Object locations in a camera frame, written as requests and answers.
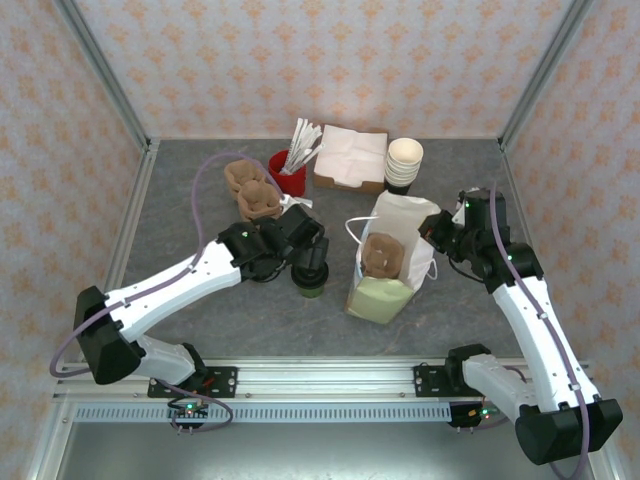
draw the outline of stack of paper cups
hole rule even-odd
[[[422,145],[412,138],[397,138],[391,142],[384,168],[387,190],[406,195],[418,176],[423,154]]]

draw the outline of paper cup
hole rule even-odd
[[[269,173],[284,193],[288,193],[292,197],[303,197],[307,180],[307,166],[303,166],[293,175],[280,173],[288,153],[289,150],[282,150],[269,159]]]
[[[393,170],[390,170],[388,167],[385,167],[384,176],[394,180],[413,181],[418,176],[418,172],[396,173]]]
[[[407,185],[407,184],[413,182],[416,179],[415,176],[412,176],[412,177],[397,177],[395,175],[389,175],[389,174],[385,174],[384,178],[389,180],[394,185]]]
[[[387,149],[387,163],[398,168],[420,168],[424,149],[413,138],[396,138]]]
[[[417,173],[418,170],[420,170],[420,164],[417,165],[413,165],[410,168],[409,167],[399,167],[398,165],[392,164],[392,163],[387,163],[385,165],[385,168],[391,172],[400,174],[400,175],[405,175],[405,174],[410,174],[410,173]]]
[[[414,179],[401,180],[396,178],[390,178],[385,175],[384,188],[390,193],[396,195],[406,195],[413,184]]]

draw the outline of wall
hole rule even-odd
[[[81,0],[148,134],[496,138],[570,0]]]
[[[0,4],[0,478],[22,479],[139,151],[51,0]]]
[[[640,3],[596,0],[509,151],[535,247],[580,357],[625,414],[640,471]]]

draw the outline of paper bag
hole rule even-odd
[[[424,198],[383,192],[369,217],[347,220],[345,228],[359,244],[353,282],[347,298],[346,312],[377,323],[389,323],[422,286],[424,278],[437,278],[433,247],[420,237],[418,227],[440,207]],[[358,239],[349,224],[367,220]],[[386,233],[404,248],[402,268],[396,279],[366,277],[362,273],[362,248],[371,233]]]

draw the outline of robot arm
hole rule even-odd
[[[452,370],[456,372],[454,377],[490,398],[515,423],[523,451],[536,464],[580,452],[582,426],[576,395],[576,390],[580,389],[589,413],[589,451],[598,450],[622,421],[622,411],[615,399],[602,400],[580,368],[551,307],[542,268],[532,248],[510,241],[506,205],[501,194],[496,195],[496,217],[499,238],[508,258],[525,286],[544,306],[548,321],[564,346],[577,383],[572,384],[569,380],[551,331],[515,283],[498,250],[490,221],[489,191],[486,189],[461,192],[459,210],[455,215],[443,210],[427,217],[419,230],[438,252],[446,254],[450,260],[468,260],[471,263],[471,270],[507,317],[530,367],[533,385],[521,382],[488,353],[471,354],[452,362],[452,365],[457,364],[457,369]]]
[[[248,279],[271,281],[287,265],[294,267],[295,283],[323,284],[328,272],[328,243],[322,225],[301,205],[293,205],[277,220],[263,217],[234,223],[204,248],[195,264],[194,257],[187,258],[140,283],[107,294],[97,287],[84,290],[76,304],[76,328],[97,311],[124,305],[78,337],[94,380],[104,385],[137,374],[198,390],[207,369],[195,348],[186,343],[170,345],[145,332],[205,295]],[[188,273],[175,280],[186,269]]]

